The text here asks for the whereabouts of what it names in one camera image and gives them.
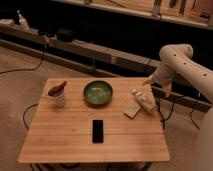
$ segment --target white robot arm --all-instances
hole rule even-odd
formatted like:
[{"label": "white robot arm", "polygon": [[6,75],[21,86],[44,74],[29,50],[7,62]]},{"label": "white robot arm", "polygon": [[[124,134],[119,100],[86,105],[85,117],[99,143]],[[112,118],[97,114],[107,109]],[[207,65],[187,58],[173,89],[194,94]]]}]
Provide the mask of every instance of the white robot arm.
[{"label": "white robot arm", "polygon": [[[166,91],[171,91],[171,82],[176,72],[181,74],[213,103],[213,72],[190,58],[193,49],[188,44],[166,45],[160,50],[162,60],[156,71],[143,83],[157,83]],[[206,114],[195,149],[193,171],[213,170],[213,108]]]}]

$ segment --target table leg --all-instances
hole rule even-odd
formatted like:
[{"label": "table leg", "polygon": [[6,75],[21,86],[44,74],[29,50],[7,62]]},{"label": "table leg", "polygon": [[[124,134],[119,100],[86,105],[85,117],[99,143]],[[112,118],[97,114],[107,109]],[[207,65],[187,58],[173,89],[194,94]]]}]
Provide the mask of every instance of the table leg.
[{"label": "table leg", "polygon": [[146,162],[141,171],[147,171],[149,170],[150,166],[152,165],[152,162]]}]

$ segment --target smartphone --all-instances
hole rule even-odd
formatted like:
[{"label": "smartphone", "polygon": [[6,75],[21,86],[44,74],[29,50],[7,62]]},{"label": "smartphone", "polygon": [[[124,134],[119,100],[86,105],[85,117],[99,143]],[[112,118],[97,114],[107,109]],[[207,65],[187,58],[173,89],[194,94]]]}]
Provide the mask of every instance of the smartphone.
[{"label": "smartphone", "polygon": [[92,142],[103,143],[104,132],[103,132],[103,120],[93,120],[92,124]]}]

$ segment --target green bowl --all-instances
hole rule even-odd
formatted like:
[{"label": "green bowl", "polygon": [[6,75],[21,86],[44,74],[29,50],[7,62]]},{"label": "green bowl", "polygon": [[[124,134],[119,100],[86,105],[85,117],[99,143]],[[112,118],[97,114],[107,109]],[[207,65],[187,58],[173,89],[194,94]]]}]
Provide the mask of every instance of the green bowl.
[{"label": "green bowl", "polygon": [[104,105],[112,98],[113,90],[105,81],[92,81],[84,88],[84,98],[88,104]]}]

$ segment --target cable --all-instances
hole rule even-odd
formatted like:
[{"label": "cable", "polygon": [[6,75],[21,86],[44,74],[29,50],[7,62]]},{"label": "cable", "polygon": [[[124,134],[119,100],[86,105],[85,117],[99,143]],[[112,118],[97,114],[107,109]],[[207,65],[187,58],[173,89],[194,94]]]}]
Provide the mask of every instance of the cable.
[{"label": "cable", "polygon": [[72,166],[67,166],[67,165],[65,165],[65,164],[60,164],[60,166],[61,166],[63,169],[75,169],[75,168],[77,168],[79,165],[80,165],[79,163],[76,163],[76,164],[74,164],[74,165],[72,165]]},{"label": "cable", "polygon": [[32,169],[32,171],[35,171],[35,169],[33,168],[33,165],[30,163],[30,168]]},{"label": "cable", "polygon": [[172,100],[172,107],[171,107],[171,110],[170,110],[170,113],[168,114],[168,116],[166,118],[164,118],[164,114],[161,112],[160,110],[160,98],[158,99],[158,102],[157,102],[157,105],[158,105],[158,112],[160,114],[160,117],[161,117],[161,123],[163,125],[163,129],[165,129],[165,124],[166,124],[166,121],[169,120],[171,117],[172,117],[172,113],[174,111],[174,106],[175,106],[175,100],[177,98],[182,98],[182,97],[185,97],[185,95],[182,95],[182,96],[174,96],[173,97],[173,100]]},{"label": "cable", "polygon": [[13,70],[8,70],[8,71],[3,71],[0,72],[0,74],[6,74],[6,73],[10,73],[10,72],[17,72],[17,71],[34,71],[37,70],[38,68],[40,68],[40,66],[42,65],[43,61],[44,61],[44,56],[45,56],[45,48],[42,52],[42,57],[41,57],[41,61],[39,62],[39,64],[34,67],[34,68],[29,68],[29,69],[13,69]]},{"label": "cable", "polygon": [[161,121],[161,124],[162,124],[162,128],[165,129],[165,126],[166,126],[166,125],[165,125],[166,123],[164,122],[164,119],[165,119],[165,118],[164,118],[163,114],[162,114],[161,111],[160,111],[160,98],[158,98],[158,99],[156,100],[156,104],[157,104],[157,106],[158,106],[158,113],[160,114],[160,118],[161,118],[160,121]]},{"label": "cable", "polygon": [[106,171],[109,171],[110,166],[111,166],[111,163],[108,163],[108,165],[107,165],[107,167],[106,167]]},{"label": "cable", "polygon": [[193,9],[194,9],[196,2],[197,2],[197,0],[194,0],[194,2],[193,2],[193,4],[192,4],[192,8],[191,8],[191,10],[193,10]]},{"label": "cable", "polygon": [[197,123],[194,121],[194,119],[192,118],[192,114],[194,113],[195,111],[195,107],[197,106],[198,104],[198,101],[199,101],[199,97],[200,97],[200,93],[198,93],[198,96],[196,98],[196,101],[193,103],[192,105],[192,111],[189,113],[189,117],[191,119],[191,121],[194,123],[194,125],[196,126],[197,129],[200,129],[200,127],[197,125]]},{"label": "cable", "polygon": [[185,95],[182,95],[182,96],[174,96],[173,97],[173,100],[172,100],[172,107],[171,107],[171,110],[170,110],[170,113],[169,115],[163,120],[164,122],[169,120],[172,116],[172,113],[173,113],[173,110],[174,110],[174,106],[175,106],[175,100],[178,99],[178,98],[183,98],[185,97]]},{"label": "cable", "polygon": [[149,61],[147,62],[147,64],[144,66],[144,70],[143,70],[143,74],[144,75],[147,74],[146,72],[147,72],[147,69],[148,69],[149,64],[151,63],[151,61],[152,61],[152,59],[150,58]]},{"label": "cable", "polygon": [[42,171],[42,168],[37,163],[35,165],[39,171]]},{"label": "cable", "polygon": [[25,121],[26,113],[27,113],[27,111],[28,111],[29,109],[31,109],[32,107],[35,107],[35,106],[37,106],[37,105],[38,105],[38,104],[33,104],[33,105],[29,106],[27,109],[25,109],[25,111],[24,111],[24,113],[23,113],[23,115],[22,115],[22,119],[23,119],[23,122],[24,122],[24,126],[26,127],[27,130],[29,130],[29,127],[27,126],[27,123],[26,123],[26,121]]},{"label": "cable", "polygon": [[121,4],[117,3],[117,2],[115,2],[115,1],[113,1],[113,0],[106,0],[106,1],[111,2],[111,3],[113,3],[113,4],[115,4],[115,5],[119,6],[119,7],[126,8],[125,6],[123,6],[123,5],[121,5]]}]

